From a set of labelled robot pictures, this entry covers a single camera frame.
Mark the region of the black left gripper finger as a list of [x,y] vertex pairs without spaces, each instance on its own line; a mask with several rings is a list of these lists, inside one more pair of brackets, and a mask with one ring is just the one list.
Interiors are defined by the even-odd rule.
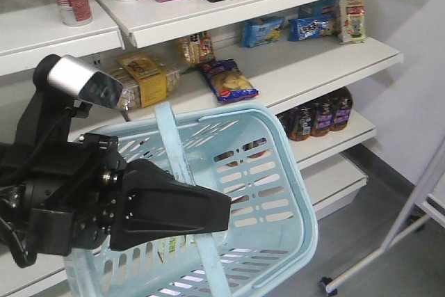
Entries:
[[127,164],[118,194],[109,247],[123,251],[169,236],[225,231],[229,196],[177,181],[147,159]]

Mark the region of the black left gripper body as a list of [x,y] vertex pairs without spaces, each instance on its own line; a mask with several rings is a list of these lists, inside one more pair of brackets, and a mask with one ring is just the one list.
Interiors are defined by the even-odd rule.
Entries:
[[1,243],[14,257],[67,256],[111,234],[125,161],[115,136],[1,145]]

